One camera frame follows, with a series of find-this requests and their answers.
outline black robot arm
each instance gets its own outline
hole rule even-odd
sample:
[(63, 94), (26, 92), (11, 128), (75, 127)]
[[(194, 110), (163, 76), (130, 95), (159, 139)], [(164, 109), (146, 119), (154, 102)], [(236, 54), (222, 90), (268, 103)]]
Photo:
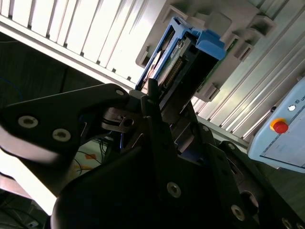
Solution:
[[(45, 179), (57, 198), (52, 229), (304, 228), (246, 154), (215, 142), (190, 102), (178, 117), (164, 122), (154, 80), (148, 95), (104, 84), (4, 108), (0, 155)], [(108, 134), (101, 166), (55, 185), (80, 145)], [(23, 184), (18, 173), (1, 173)]]

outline bolt head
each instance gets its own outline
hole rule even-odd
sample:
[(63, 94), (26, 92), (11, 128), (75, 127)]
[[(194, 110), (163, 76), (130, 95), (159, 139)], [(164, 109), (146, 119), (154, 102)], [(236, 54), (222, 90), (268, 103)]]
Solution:
[(297, 223), (297, 224), (296, 224), (296, 227), (297, 227), (297, 229), (305, 229), (305, 227), (302, 226), (300, 223)]
[(233, 212), (233, 214), (235, 215), (235, 217), (240, 220), (240, 221), (244, 221), (245, 216), (244, 216), (244, 212), (243, 210), (241, 210), (241, 208), (235, 204), (233, 204), (231, 206), (231, 211)]
[(117, 94), (119, 94), (119, 95), (124, 95), (124, 92), (122, 92), (121, 90), (115, 90), (115, 92), (117, 93)]
[(209, 131), (209, 128), (208, 128), (207, 126), (205, 126), (205, 125), (202, 126), (202, 129), (203, 129), (204, 131)]
[(174, 183), (174, 182), (168, 182), (167, 184), (167, 191), (168, 193), (174, 197), (174, 198), (179, 198), (181, 196), (181, 189), (180, 187)]
[(53, 131), (52, 137), (59, 142), (68, 142), (71, 139), (71, 134), (65, 129), (56, 129)]
[(292, 226), (291, 226), (290, 222), (288, 221), (288, 219), (282, 218), (282, 223), (287, 229), (292, 229)]
[(232, 145), (231, 143), (229, 143), (228, 146), (229, 146), (229, 148), (230, 148), (231, 150), (235, 150), (235, 146)]
[(33, 116), (25, 115), (18, 119), (18, 124), (24, 128), (31, 129), (38, 125), (38, 120)]

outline white metal panel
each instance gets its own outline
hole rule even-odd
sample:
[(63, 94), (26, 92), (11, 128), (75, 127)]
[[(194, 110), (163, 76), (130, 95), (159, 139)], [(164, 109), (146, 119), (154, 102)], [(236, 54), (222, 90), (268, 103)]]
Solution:
[(197, 97), (194, 96), (194, 97), (191, 99), (192, 105), (194, 106), (198, 100), (199, 100), (199, 99), (198, 99)]
[(32, 0), (14, 0), (13, 21), (24, 27), (29, 24)]
[(250, 141), (251, 139), (249, 138), (251, 136), (251, 134), (253, 133), (253, 131), (255, 131), (255, 129), (262, 124), (266, 118), (269, 116), (270, 112), (267, 111), (257, 122), (254, 123), (254, 125), (252, 125), (247, 132), (242, 136), (242, 139), (247, 139), (247, 141)]
[(66, 41), (66, 37), (68, 34), (68, 30), (70, 27), (70, 23), (72, 20), (72, 16), (74, 13), (74, 9), (79, 5), (79, 1), (77, 0), (68, 0), (68, 4), (65, 8), (65, 13), (62, 19), (62, 23), (61, 23), (61, 28), (60, 28), (60, 32), (59, 32), (59, 36), (57, 39), (57, 43), (59, 45), (64, 45), (65, 41)]
[(273, 106), (273, 104), (263, 103), (264, 109), (254, 111), (255, 117), (250, 115), (249, 118), (243, 120), (249, 112), (252, 112), (251, 108), (255, 107), (257, 102), (268, 93), (270, 87), (265, 86), (275, 76), (270, 74), (297, 45), (295, 41), (300, 39), (304, 32), (305, 27), (301, 28), (301, 22), (299, 22), (302, 19), (298, 19), (304, 11), (304, 5), (304, 1), (291, 0), (284, 4), (282, 9), (276, 5), (280, 9), (277, 13), (274, 9), (269, 8), (266, 13), (276, 14), (274, 22), (277, 27), (269, 37), (261, 39), (254, 46), (253, 52), (235, 70), (216, 98), (200, 112), (201, 117), (210, 119), (216, 125), (223, 125), (229, 131), (234, 130), (235, 134), (242, 137), (251, 127), (244, 123), (257, 122), (267, 109)]
[(56, 1), (49, 31), (51, 41), (57, 42), (67, 5), (68, 0)]
[(271, 7), (272, 3), (276, 1), (277, 0), (264, 0), (262, 6), (260, 7), (261, 12), (266, 13)]
[(9, 16), (10, 12), (10, 0), (2, 0), (1, 3), (1, 14), (5, 17)]
[(35, 0), (33, 4), (32, 31), (41, 36), (47, 35), (54, 0)]
[(296, 77), (304, 71), (304, 44), (303, 48), (301, 48), (300, 52), (298, 52), (296, 55), (298, 60), (296, 60), (296, 58), (293, 58), (293, 60), (288, 63), (290, 65), (287, 65), (285, 69), (280, 72), (282, 79), (278, 79), (275, 85), (271, 89), (267, 90), (268, 93), (260, 101), (257, 101), (257, 104), (251, 107), (251, 109), (249, 109), (247, 113), (243, 114), (243, 116), (238, 121), (236, 127), (233, 129), (233, 133), (235, 135), (243, 136), (245, 130), (251, 128), (257, 118), (264, 112), (268, 112), (270, 110), (270, 107), (272, 107), (273, 104), (278, 101), (280, 94), (289, 91), (289, 89), (296, 84)]
[(121, 0), (104, 0), (98, 6), (83, 48), (85, 58), (97, 62), (120, 3)]
[(124, 67), (126, 67), (126, 59), (121, 62), (122, 49), (124, 49), (126, 45), (128, 45), (129, 47), (132, 46), (132, 39), (130, 37), (130, 33), (145, 3), (145, 0), (135, 0), (135, 3), (124, 25), (119, 40), (113, 50), (109, 63), (107, 64), (107, 69), (112, 70), (116, 66), (120, 67), (117, 63), (120, 63), (120, 65), (124, 65)]
[(99, 0), (91, 0), (89, 4), (88, 0), (79, 1), (67, 39), (67, 48), (77, 54), (81, 53), (84, 46)]
[(150, 33), (166, 0), (146, 0), (138, 11), (138, 15), (124, 38), (124, 48), (116, 60), (114, 68), (117, 74), (125, 78), (131, 77), (131, 81), (137, 83), (144, 69), (135, 63), (148, 34)]
[(268, 10), (264, 13), (268, 14), (268, 17), (273, 19), (278, 13), (279, 9), (287, 3), (287, 0), (273, 0), (272, 4), (269, 6)]
[(199, 113), (206, 104), (207, 104), (207, 102), (204, 102), (201, 99), (198, 99), (197, 102), (193, 105), (194, 111), (196, 113)]
[(108, 37), (99, 57), (100, 66), (102, 67), (106, 67), (109, 62), (114, 47), (126, 23), (133, 2), (134, 0), (124, 0), (121, 2), (121, 5), (118, 9), (117, 15), (114, 19), (114, 22), (112, 24), (112, 27), (109, 31)]

